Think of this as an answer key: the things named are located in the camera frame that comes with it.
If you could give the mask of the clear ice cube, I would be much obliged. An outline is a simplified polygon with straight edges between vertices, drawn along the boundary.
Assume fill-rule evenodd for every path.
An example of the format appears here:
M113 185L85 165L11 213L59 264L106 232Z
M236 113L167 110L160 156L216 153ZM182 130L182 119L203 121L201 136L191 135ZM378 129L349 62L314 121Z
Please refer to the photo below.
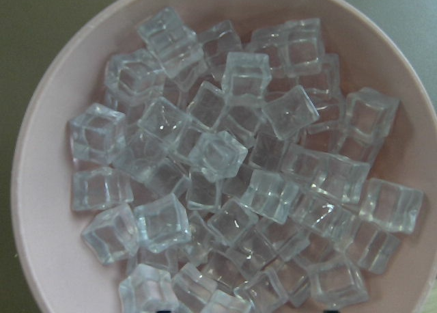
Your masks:
M248 149L227 131L202 133L188 155L190 172L209 182L233 178L247 154Z

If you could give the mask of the pink bowl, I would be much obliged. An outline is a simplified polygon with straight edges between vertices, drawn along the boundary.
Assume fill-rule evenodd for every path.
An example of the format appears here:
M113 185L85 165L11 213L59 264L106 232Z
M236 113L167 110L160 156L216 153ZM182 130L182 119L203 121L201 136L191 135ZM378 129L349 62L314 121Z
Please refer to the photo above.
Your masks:
M80 238L89 218L70 210L67 123L96 99L109 55L138 48L136 26L167 6L196 31L231 19L243 36L289 18L319 16L327 48L341 59L343 89L369 86L401 99L373 172L423 190L425 203L417 229L403 240L387 272L367 276L371 299L352 311L419 312L436 279L436 113L402 52L344 0L118 0L65 45L29 103L11 177L18 256L41 310L121 310L117 281L123 266L99 264Z

